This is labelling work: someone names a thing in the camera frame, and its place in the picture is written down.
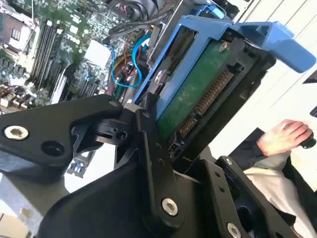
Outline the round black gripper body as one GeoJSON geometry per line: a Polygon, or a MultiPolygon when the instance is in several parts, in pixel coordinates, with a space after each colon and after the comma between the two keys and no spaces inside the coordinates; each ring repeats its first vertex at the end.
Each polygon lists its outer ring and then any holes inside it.
{"type": "Polygon", "coordinates": [[[197,162],[190,176],[175,175],[178,213],[164,227],[148,215],[145,180],[136,163],[124,165],[59,200],[45,215],[40,238],[213,238],[206,228],[197,162]]]}

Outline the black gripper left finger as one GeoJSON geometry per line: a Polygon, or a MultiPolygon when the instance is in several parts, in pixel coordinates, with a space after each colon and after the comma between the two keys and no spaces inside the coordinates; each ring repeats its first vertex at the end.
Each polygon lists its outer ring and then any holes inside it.
{"type": "Polygon", "coordinates": [[[136,163],[149,202],[148,215],[161,226],[178,226],[180,197],[171,162],[155,118],[132,105],[124,108],[109,95],[38,107],[1,116],[0,169],[37,183],[58,181],[78,154],[117,147],[119,169],[136,163]]]}

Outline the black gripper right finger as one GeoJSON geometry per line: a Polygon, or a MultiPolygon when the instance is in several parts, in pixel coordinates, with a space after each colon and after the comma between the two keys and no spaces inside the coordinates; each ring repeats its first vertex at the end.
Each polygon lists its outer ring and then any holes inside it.
{"type": "Polygon", "coordinates": [[[224,156],[197,161],[206,228],[214,238],[294,238],[263,194],[239,166],[224,156]]]}

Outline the person's hand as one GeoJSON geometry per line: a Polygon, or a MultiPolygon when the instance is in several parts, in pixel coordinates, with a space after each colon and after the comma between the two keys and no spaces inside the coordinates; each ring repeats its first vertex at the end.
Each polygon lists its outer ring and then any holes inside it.
{"type": "Polygon", "coordinates": [[[265,156],[271,156],[294,149],[312,133],[312,129],[307,124],[285,119],[262,135],[257,145],[265,156]]]}

